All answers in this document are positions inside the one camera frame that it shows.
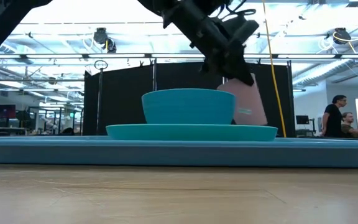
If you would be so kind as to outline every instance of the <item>ceiling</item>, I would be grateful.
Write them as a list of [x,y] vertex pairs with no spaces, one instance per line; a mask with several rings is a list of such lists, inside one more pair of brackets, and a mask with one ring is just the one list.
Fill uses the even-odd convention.
[[[358,7],[347,7],[349,1],[334,4],[307,4],[307,1],[267,1],[266,20],[273,54],[353,54],[349,44],[334,44],[332,38],[324,39],[337,27],[345,27],[351,34],[352,45],[358,48]],[[268,54],[267,30],[264,10],[260,1],[249,1],[241,9],[256,9],[247,16],[259,24],[259,29],[247,40],[245,54]],[[98,54],[101,47],[93,42],[96,28],[107,28],[107,33],[117,46],[118,54],[198,54],[189,47],[190,41],[171,24],[162,28],[162,18],[148,11],[137,0],[53,0],[49,5],[33,9],[16,27],[0,47],[0,54]],[[18,62],[0,59],[0,78],[82,79],[85,70],[97,73],[93,67],[97,59],[32,59]],[[149,59],[109,58],[108,70],[136,67]],[[178,59],[159,59],[159,63]],[[319,65],[322,61],[293,61],[295,76]],[[343,71],[328,77],[335,80],[349,74]],[[338,85],[358,84],[352,78]],[[32,82],[39,88],[48,84]],[[60,88],[83,88],[82,82],[61,82]]]

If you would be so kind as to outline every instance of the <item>desk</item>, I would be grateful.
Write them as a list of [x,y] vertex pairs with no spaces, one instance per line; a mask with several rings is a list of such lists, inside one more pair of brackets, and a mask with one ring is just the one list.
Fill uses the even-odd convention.
[[0,223],[358,223],[358,169],[0,165]]

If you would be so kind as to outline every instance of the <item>blue tray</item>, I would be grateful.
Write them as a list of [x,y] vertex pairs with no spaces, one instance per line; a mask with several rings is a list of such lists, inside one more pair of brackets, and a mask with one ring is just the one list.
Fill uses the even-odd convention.
[[0,137],[2,164],[358,167],[358,141],[115,141],[107,136]]

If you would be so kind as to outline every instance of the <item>person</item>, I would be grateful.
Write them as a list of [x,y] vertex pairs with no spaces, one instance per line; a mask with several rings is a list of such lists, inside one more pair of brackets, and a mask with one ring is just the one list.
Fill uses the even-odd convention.
[[345,112],[342,114],[343,124],[342,132],[345,138],[358,138],[358,129],[352,127],[354,121],[353,114],[351,112]]
[[341,130],[342,113],[339,109],[346,106],[346,100],[346,96],[336,95],[333,98],[332,104],[326,107],[322,118],[322,136],[329,138],[343,137],[343,133]]

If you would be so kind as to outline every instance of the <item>computer monitor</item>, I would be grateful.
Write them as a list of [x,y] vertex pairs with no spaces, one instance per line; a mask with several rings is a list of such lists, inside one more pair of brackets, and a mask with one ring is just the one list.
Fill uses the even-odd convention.
[[297,124],[309,124],[309,116],[307,115],[296,115],[295,118]]
[[16,118],[16,105],[0,105],[0,119]]

